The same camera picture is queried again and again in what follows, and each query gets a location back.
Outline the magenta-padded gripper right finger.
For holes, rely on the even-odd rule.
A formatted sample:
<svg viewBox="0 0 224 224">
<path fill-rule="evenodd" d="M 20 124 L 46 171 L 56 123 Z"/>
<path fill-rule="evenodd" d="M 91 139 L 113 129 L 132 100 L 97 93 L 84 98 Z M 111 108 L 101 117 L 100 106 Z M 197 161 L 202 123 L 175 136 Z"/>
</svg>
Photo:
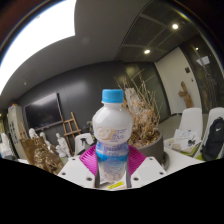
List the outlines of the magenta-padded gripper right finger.
<svg viewBox="0 0 224 224">
<path fill-rule="evenodd" d="M 166 176 L 166 171 L 154 157 L 146 157 L 133 146 L 129 147 L 126 167 L 128 188 L 140 188 Z"/>
</svg>

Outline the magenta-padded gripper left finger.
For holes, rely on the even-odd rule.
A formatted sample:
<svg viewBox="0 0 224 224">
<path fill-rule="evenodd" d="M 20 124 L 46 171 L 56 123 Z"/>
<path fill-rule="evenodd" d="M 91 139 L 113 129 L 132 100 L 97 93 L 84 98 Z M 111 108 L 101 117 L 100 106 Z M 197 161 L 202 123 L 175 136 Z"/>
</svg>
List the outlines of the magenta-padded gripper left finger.
<svg viewBox="0 0 224 224">
<path fill-rule="evenodd" d="M 84 188 L 97 188 L 99 176 L 95 147 L 91 146 L 81 155 L 71 157 L 58 176 Z"/>
</svg>

